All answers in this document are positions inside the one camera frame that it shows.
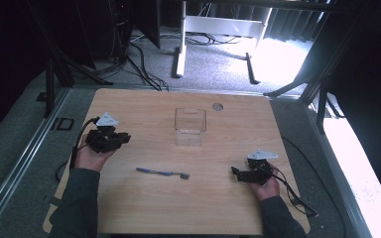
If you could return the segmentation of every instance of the person's hand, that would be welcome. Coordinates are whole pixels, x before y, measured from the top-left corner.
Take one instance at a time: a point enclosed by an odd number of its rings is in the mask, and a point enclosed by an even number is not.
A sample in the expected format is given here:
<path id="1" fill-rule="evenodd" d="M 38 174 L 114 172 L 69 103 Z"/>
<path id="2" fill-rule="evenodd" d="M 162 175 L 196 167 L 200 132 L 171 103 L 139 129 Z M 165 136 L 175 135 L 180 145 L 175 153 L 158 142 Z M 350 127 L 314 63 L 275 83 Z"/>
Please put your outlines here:
<path id="1" fill-rule="evenodd" d="M 85 139 L 87 135 L 82 136 L 81 145 L 78 147 L 79 150 L 76 153 L 75 168 L 88 169 L 92 171 L 101 172 L 104 163 L 109 159 L 115 152 L 107 153 L 95 153 L 89 146 L 86 145 Z"/>
<path id="2" fill-rule="evenodd" d="M 277 175 L 277 170 L 273 168 L 273 175 Z M 255 182 L 248 182 L 249 186 L 253 189 L 259 201 L 263 201 L 267 198 L 280 195 L 280 185 L 274 177 L 270 177 L 263 185 L 260 185 Z"/>

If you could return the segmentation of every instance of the clear plastic container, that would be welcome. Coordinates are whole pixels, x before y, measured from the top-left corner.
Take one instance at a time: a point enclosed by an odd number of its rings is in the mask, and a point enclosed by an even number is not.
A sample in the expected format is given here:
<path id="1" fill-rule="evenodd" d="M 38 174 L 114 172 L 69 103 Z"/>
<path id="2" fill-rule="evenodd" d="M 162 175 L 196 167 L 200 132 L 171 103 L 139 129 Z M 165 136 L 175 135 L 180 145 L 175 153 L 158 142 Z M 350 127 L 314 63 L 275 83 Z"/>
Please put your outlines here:
<path id="1" fill-rule="evenodd" d="M 177 108 L 175 129 L 177 146 L 201 146 L 206 131 L 206 111 L 203 109 Z"/>

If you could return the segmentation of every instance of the wooden table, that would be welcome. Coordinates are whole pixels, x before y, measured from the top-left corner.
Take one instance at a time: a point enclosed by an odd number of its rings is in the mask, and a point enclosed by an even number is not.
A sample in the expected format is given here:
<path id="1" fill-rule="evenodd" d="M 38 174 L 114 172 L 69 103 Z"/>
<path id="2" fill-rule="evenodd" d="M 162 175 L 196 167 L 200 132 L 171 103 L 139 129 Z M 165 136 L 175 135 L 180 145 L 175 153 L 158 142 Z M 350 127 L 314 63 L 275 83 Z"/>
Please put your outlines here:
<path id="1" fill-rule="evenodd" d="M 221 103 L 223 110 L 212 108 Z M 175 145 L 176 108 L 206 110 L 202 146 Z M 296 193 L 289 160 L 269 100 L 261 96 L 99 89 L 85 121 L 109 112 L 120 121 L 117 132 L 132 138 L 105 164 L 99 185 L 100 233 L 262 234 L 257 200 L 231 167 L 248 170 L 247 155 L 256 149 L 277 153 L 273 161 Z M 95 129 L 90 125 L 85 130 Z M 190 174 L 159 176 L 137 167 Z M 61 198 L 65 171 L 56 197 Z M 310 225 L 281 185 L 281 195 L 306 232 Z M 50 231 L 49 216 L 44 223 Z"/>

